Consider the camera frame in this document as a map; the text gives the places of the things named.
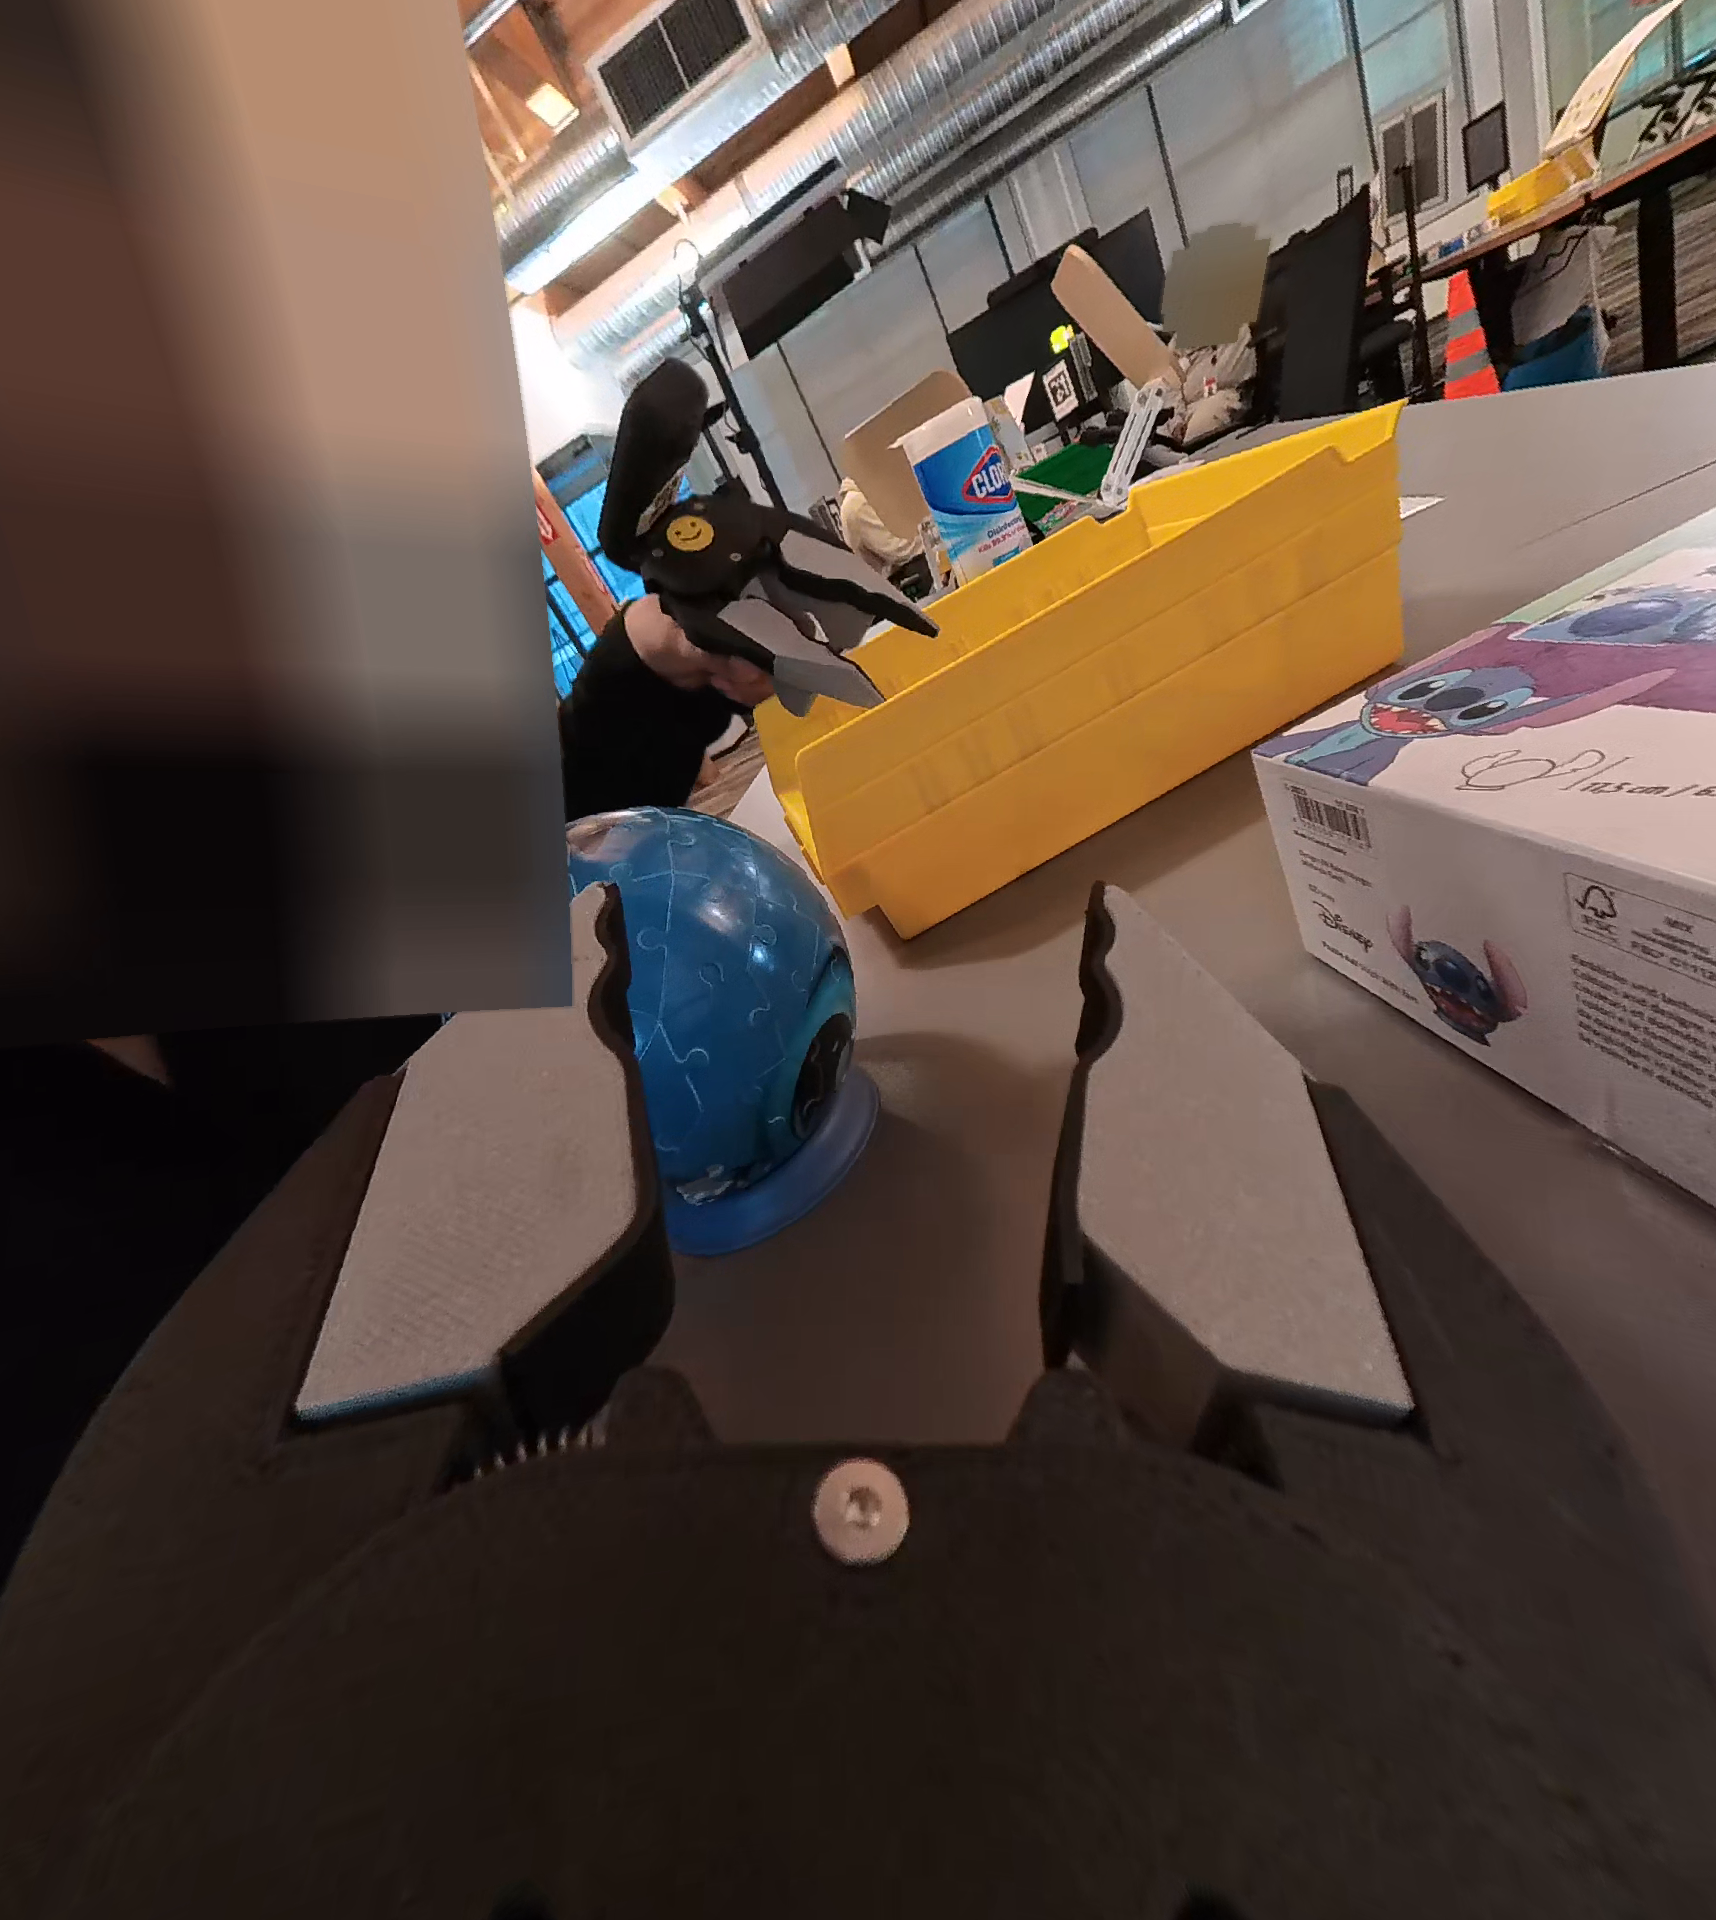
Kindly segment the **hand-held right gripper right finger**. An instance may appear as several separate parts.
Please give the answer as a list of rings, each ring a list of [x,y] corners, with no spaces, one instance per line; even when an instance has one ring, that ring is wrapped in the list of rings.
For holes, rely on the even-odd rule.
[[[1112,884],[1082,909],[1039,1338],[1186,1451],[1262,1405],[1369,1431],[1417,1405],[1307,1069]]]

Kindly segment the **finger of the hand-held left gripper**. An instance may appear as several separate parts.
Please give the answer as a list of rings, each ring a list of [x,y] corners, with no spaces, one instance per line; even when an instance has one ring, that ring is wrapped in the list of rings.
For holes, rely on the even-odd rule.
[[[810,714],[815,703],[858,710],[886,703],[872,675],[828,642],[815,615],[785,609],[766,593],[725,603],[717,609],[717,636],[725,651],[766,665],[779,705],[793,719]]]
[[[756,603],[821,636],[837,655],[896,623],[936,636],[936,623],[901,593],[872,562],[802,513],[756,513]]]

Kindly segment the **yellow plastic bin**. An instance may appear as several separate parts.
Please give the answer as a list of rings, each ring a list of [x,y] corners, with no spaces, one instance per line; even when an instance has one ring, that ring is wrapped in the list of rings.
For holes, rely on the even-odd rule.
[[[1402,401],[1173,470],[855,665],[879,705],[756,705],[845,916],[915,938],[1402,655]]]

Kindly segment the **blue puzzle ball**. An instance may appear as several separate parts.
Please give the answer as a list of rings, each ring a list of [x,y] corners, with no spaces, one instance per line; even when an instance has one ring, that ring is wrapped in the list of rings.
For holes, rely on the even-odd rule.
[[[565,829],[573,889],[613,887],[656,1176],[756,1184],[821,1127],[858,1039],[845,930],[799,860],[728,818],[622,806]]]

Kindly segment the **white jointed arm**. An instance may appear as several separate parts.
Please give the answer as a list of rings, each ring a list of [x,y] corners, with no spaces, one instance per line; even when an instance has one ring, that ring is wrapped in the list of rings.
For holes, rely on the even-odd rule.
[[[1168,378],[1154,378],[1145,384],[1134,387],[1134,401],[1122,419],[1122,430],[1112,440],[1112,455],[1109,455],[1109,470],[1091,492],[1091,512],[1099,520],[1109,513],[1122,513],[1126,501],[1129,501],[1129,488],[1138,481],[1138,463],[1160,430],[1160,419],[1173,416],[1173,407],[1182,401],[1182,387],[1173,387]]]

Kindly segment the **white puzzle box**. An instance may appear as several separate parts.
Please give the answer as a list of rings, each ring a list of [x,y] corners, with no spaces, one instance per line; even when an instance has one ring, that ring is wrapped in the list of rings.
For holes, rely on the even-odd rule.
[[[1252,756],[1311,957],[1716,1207],[1716,504]]]

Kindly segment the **cardboard box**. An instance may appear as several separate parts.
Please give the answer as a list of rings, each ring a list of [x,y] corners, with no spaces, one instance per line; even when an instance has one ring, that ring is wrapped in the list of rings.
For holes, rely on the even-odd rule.
[[[1122,382],[1134,387],[1165,382],[1182,396],[1182,359],[1134,299],[1134,291],[1160,296],[1160,289],[1165,260],[1145,214],[1112,234],[1059,247],[994,289],[978,316],[944,334],[948,359],[941,366],[915,378],[845,435],[845,475],[886,531],[915,534],[927,504],[911,475],[906,440],[955,407],[968,407],[968,428],[977,428],[991,401],[1005,401],[1013,424],[1030,424],[1030,407],[1039,407],[1039,424],[1061,424],[1059,401],[1077,391],[1061,366],[1079,366],[1077,341],[1090,352],[1091,396],[1072,396],[1068,419],[1099,416]]]

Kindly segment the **wipes canister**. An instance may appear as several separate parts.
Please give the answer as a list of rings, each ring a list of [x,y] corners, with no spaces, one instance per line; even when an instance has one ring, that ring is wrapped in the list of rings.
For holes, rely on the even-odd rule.
[[[957,585],[1030,550],[1005,443],[978,396],[962,396],[896,440]]]

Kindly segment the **green plastic tray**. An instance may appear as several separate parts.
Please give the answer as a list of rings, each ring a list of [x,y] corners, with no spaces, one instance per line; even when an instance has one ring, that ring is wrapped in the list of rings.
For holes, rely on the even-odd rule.
[[[1032,470],[1021,470],[1013,475],[1013,498],[1030,534],[1044,538],[1079,520],[1117,520],[1122,501],[1105,498],[1112,452],[1112,443],[1068,443],[1044,455]]]

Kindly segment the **black studio light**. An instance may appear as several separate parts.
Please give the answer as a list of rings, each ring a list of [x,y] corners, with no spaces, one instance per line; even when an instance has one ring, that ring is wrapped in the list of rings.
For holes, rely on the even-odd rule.
[[[886,201],[845,186],[799,206],[753,252],[735,254],[717,277],[710,304],[725,313],[739,359],[756,359],[849,289],[860,271],[860,252],[879,247],[886,224]]]

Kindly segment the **ceiling air vent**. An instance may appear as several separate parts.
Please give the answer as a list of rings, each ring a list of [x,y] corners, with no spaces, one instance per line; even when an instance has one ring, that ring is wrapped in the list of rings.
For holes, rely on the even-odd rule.
[[[621,143],[646,146],[705,90],[766,55],[747,2],[668,0],[640,13],[621,37],[589,55],[589,81]]]

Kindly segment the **black monitor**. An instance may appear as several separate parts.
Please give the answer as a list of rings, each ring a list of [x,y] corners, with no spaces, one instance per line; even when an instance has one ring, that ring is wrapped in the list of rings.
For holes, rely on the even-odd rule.
[[[1256,313],[1256,424],[1354,408],[1369,260],[1369,186],[1269,254]]]

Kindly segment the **orange traffic cone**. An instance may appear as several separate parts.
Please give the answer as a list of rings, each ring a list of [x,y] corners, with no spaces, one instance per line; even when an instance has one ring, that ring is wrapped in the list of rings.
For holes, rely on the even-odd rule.
[[[1511,349],[1511,289],[1502,266],[1473,263],[1450,277],[1442,401],[1496,396]]]

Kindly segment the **small yellow bin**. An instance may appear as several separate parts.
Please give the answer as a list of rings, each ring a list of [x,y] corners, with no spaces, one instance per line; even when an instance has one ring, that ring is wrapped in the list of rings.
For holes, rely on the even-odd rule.
[[[1546,206],[1563,201],[1567,191],[1591,186],[1595,170],[1600,170],[1600,160],[1595,160],[1591,143],[1573,143],[1567,152],[1551,152],[1535,166],[1529,166],[1525,177],[1488,186],[1487,222],[1496,228],[1529,222]]]

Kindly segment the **long office desk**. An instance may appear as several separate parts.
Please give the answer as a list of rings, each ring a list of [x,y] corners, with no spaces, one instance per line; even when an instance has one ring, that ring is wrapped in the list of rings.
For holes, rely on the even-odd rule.
[[[1716,359],[1716,117],[1693,85],[1645,96],[1653,143],[1514,224],[1476,222],[1417,254],[1417,284],[1488,263],[1511,289],[1502,387]]]

